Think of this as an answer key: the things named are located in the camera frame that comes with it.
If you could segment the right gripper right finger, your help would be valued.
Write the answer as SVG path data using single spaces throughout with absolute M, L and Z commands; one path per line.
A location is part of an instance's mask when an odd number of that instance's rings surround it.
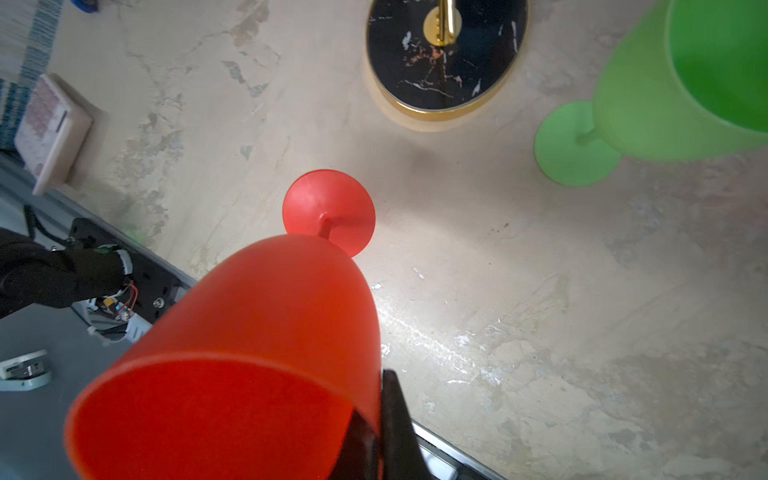
M 387 480 L 431 480 L 394 370 L 382 372 L 382 460 Z

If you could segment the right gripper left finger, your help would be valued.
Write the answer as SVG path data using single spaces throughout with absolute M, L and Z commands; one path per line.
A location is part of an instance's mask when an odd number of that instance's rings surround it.
M 354 410 L 328 480 L 379 478 L 379 444 L 373 427 Z

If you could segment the red wine glass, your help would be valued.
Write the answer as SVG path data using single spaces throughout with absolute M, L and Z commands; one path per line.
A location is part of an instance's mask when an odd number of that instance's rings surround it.
M 380 326 L 355 263 L 366 189 L 302 175 L 285 233 L 201 279 L 75 400 L 65 445 L 83 479 L 328 479 L 357 410 L 380 445 Z

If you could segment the green wine glass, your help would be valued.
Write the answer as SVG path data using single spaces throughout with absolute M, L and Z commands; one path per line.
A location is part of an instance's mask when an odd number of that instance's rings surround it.
M 587 186 L 624 156 L 681 162 L 767 142 L 767 4 L 661 1 L 615 48 L 589 101 L 540 125 L 535 159 Z

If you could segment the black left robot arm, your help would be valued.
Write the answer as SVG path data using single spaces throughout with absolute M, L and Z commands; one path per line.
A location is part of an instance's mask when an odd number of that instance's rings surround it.
M 124 249 L 53 251 L 19 233 L 1 230 L 1 316 L 32 304 L 65 308 L 123 289 L 133 274 Z

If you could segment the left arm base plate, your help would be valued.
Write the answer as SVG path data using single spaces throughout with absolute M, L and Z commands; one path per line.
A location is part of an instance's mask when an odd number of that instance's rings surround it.
M 195 284 L 168 262 L 102 221 L 75 218 L 69 236 L 77 247 L 116 245 L 130 254 L 131 279 L 138 289 L 132 311 L 150 324 L 162 318 Z

